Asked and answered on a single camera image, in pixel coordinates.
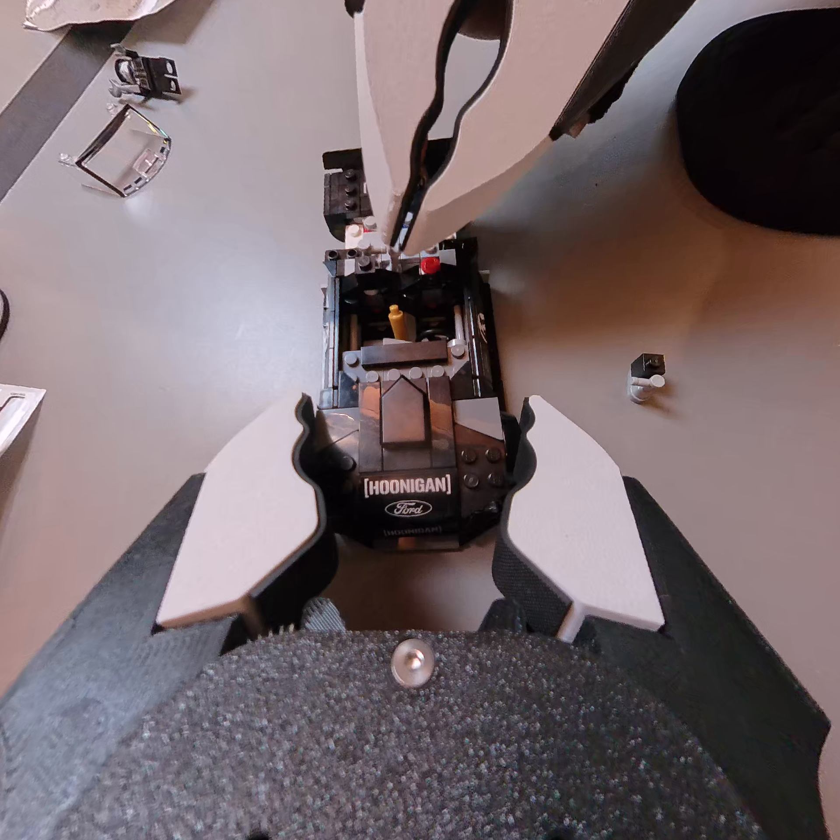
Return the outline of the clear lego windshield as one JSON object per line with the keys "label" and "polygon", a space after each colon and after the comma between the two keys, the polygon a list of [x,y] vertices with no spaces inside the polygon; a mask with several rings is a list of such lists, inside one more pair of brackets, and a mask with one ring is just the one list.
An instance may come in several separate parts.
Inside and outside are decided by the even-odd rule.
{"label": "clear lego windshield", "polygon": [[136,195],[161,172],[172,152],[171,136],[128,103],[108,104],[110,120],[79,154],[59,163],[81,184],[120,198]]}

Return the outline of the white paper bags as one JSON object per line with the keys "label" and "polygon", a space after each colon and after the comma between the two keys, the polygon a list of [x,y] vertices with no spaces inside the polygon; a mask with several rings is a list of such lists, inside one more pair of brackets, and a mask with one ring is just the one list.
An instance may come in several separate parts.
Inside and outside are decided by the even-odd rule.
{"label": "white paper bags", "polygon": [[27,1],[24,26],[53,32],[73,25],[132,23],[171,4],[172,1]]}

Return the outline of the small black lego piece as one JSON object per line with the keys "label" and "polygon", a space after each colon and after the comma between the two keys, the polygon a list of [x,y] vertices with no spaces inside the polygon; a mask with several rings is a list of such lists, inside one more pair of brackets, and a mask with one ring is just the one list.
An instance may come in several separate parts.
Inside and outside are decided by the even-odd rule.
{"label": "small black lego piece", "polygon": [[132,49],[112,45],[115,55],[109,91],[117,99],[172,99],[182,95],[175,61],[165,57],[142,56]]}

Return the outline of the black lego car model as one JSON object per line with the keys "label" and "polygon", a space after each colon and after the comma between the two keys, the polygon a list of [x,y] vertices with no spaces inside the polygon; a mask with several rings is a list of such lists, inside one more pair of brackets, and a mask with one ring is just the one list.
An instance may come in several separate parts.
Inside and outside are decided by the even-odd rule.
{"label": "black lego car model", "polygon": [[361,150],[322,165],[338,246],[323,259],[315,476],[332,528],[372,548],[455,549],[499,521],[519,437],[477,241],[401,255],[378,230]]}

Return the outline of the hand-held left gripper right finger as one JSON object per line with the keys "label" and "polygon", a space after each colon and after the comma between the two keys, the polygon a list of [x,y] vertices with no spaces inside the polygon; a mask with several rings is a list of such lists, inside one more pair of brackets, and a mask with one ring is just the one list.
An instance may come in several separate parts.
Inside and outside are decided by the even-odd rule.
{"label": "hand-held left gripper right finger", "polygon": [[644,631],[665,624],[620,469],[592,436],[539,395],[521,411],[518,478],[499,549],[560,601],[545,632],[572,643],[585,619]]}

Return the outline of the black mesh pad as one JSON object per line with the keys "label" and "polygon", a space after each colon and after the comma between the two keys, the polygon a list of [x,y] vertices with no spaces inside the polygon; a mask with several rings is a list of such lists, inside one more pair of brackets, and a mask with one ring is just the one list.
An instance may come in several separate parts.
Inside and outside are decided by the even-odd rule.
{"label": "black mesh pad", "polygon": [[839,236],[839,9],[744,20],[694,59],[675,100],[694,187],[763,228]]}

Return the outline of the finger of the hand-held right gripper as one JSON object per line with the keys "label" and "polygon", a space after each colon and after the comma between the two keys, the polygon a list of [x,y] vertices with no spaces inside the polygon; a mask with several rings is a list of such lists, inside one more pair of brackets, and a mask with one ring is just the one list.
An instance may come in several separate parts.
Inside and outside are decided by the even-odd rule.
{"label": "finger of the hand-held right gripper", "polygon": [[550,132],[627,2],[512,3],[496,70],[459,114],[417,214],[425,250],[486,211],[551,145]]}
{"label": "finger of the hand-held right gripper", "polygon": [[373,215],[395,247],[443,105],[444,66],[459,26],[454,1],[367,1],[354,16],[364,173]]}

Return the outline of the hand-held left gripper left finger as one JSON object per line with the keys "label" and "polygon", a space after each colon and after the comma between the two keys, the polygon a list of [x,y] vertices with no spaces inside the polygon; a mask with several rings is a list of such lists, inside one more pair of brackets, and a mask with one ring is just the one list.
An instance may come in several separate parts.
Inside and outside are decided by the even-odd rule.
{"label": "hand-held left gripper left finger", "polygon": [[156,624],[238,616],[248,633],[274,622],[258,597],[325,533],[322,493],[302,459],[312,399],[289,392],[233,436],[207,466]]}

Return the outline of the white sticker sheet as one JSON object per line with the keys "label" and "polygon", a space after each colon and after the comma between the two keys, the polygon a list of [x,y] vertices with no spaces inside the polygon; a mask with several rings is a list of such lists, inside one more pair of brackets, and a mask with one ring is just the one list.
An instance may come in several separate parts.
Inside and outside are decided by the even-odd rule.
{"label": "white sticker sheet", "polygon": [[1,456],[24,429],[45,395],[45,389],[1,384]]}

